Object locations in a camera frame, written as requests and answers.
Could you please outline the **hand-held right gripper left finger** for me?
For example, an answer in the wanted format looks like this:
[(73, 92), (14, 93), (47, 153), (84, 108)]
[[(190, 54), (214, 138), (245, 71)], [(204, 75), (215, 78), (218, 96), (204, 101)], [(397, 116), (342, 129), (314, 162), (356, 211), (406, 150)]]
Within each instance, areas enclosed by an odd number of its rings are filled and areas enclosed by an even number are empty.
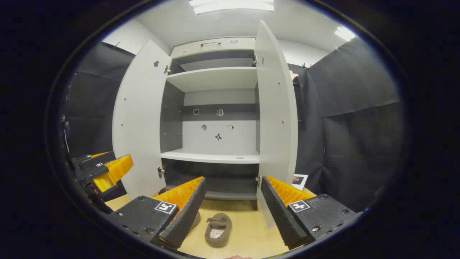
[(176, 250), (189, 234), (205, 194), (206, 179), (198, 177), (154, 198), (139, 196), (107, 219), (134, 238)]

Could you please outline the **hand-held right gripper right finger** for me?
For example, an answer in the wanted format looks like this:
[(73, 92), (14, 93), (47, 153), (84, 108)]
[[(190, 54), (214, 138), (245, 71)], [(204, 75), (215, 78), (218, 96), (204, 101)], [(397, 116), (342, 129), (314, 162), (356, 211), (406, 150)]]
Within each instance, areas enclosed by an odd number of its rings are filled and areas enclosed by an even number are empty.
[(269, 176), (263, 176), (260, 190), (289, 249), (327, 238), (361, 215), (327, 194), (313, 196)]

